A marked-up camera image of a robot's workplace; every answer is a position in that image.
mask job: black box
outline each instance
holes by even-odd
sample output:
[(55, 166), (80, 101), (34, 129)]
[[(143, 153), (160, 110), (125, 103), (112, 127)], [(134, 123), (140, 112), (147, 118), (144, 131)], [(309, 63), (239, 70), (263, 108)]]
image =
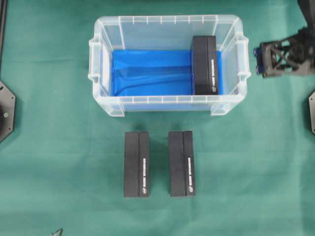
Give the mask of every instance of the black box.
[(192, 83), (195, 95), (218, 95), (215, 36), (194, 36), (191, 46)]
[(194, 196), (195, 174), (192, 131), (168, 133), (171, 197)]
[(149, 133), (125, 133), (124, 197), (148, 197), (150, 192)]

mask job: black metal bracket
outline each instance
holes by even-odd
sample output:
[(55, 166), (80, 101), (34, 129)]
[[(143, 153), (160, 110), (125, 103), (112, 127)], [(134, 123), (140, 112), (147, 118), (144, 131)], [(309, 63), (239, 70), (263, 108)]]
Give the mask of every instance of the black metal bracket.
[(298, 0), (298, 3), (308, 26), (293, 36), (263, 42), (255, 48), (257, 74), (269, 77), (315, 73), (315, 1)]

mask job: green fabric surface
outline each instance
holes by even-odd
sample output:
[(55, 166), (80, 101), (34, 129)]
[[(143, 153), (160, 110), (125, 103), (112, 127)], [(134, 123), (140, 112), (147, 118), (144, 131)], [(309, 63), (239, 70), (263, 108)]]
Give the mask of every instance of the green fabric surface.
[[(209, 112), (109, 117), (88, 80), (106, 15), (234, 14), (249, 38), (248, 95)], [(16, 94), (0, 144), (0, 235), (315, 235), (315, 77), (256, 76), (254, 47), (297, 33), (295, 0), (9, 0), (1, 79)], [(123, 198), (124, 132), (150, 133), (150, 197)], [(170, 198), (167, 135), (192, 130), (196, 196)]]

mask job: metal object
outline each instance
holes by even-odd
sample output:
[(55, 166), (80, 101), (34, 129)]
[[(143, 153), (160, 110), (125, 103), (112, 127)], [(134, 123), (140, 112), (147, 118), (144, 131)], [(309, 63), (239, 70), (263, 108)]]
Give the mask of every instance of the metal object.
[(0, 142), (14, 128), (15, 95), (0, 81)]
[(62, 236), (63, 235), (63, 229), (58, 229), (56, 232), (51, 233), (51, 236)]
[(315, 134), (315, 91), (309, 97), (309, 104), (310, 104), (312, 132)]
[(297, 34), (279, 41), (263, 42), (254, 49), (256, 72), (263, 77), (315, 73), (315, 1), (298, 0), (308, 24)]
[[(0, 0), (0, 65), (7, 0)], [(14, 129), (15, 95), (0, 81), (0, 142)]]

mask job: transparent plastic storage bin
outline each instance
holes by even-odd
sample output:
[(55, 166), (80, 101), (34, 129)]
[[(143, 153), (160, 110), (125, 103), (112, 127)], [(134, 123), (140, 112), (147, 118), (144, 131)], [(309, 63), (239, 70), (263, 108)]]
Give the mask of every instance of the transparent plastic storage bin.
[[(110, 96), (113, 50), (189, 50), (194, 35), (216, 36), (224, 95)], [(89, 46), (93, 97), (113, 117), (124, 117), (128, 111), (210, 111), (221, 116), (247, 94), (248, 39), (242, 21), (234, 15), (101, 17)]]

